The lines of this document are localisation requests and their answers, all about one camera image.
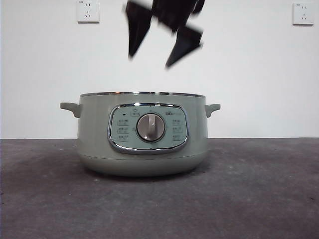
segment black object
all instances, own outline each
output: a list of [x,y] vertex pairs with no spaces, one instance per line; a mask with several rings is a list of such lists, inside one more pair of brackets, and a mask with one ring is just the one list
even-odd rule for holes
[[167,60],[170,67],[200,44],[202,31],[186,26],[190,14],[199,13],[205,0],[153,0],[152,9],[148,9],[137,2],[129,0],[126,5],[126,14],[129,22],[129,56],[133,57],[149,31],[152,16],[177,32],[175,46]]

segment electrical socket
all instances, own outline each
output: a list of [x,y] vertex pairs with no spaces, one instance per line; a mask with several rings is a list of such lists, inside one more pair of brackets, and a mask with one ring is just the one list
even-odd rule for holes
[[294,3],[294,25],[313,25],[314,24],[314,4],[312,2]]
[[78,0],[76,3],[76,18],[82,22],[100,22],[100,10],[98,0]]

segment gray countertop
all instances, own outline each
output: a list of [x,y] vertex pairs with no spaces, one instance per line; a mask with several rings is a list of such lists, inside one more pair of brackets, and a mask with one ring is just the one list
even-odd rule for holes
[[319,138],[210,139],[195,170],[85,169],[75,140],[1,140],[1,239],[318,239]]

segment slow cooker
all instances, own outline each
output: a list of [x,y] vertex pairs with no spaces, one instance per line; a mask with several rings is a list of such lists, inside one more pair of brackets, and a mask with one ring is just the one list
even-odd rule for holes
[[102,92],[61,103],[79,118],[82,163],[105,174],[159,176],[189,171],[207,156],[207,118],[220,104],[171,92]]

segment white wall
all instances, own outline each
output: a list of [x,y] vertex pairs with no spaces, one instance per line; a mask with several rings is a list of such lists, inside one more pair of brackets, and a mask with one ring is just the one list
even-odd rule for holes
[[315,25],[293,27],[291,0],[207,0],[204,47],[167,71],[175,38],[155,22],[128,60],[125,0],[100,0],[100,24],[77,24],[74,0],[2,0],[1,137],[75,138],[59,103],[101,91],[206,95],[210,137],[318,137],[314,1]]

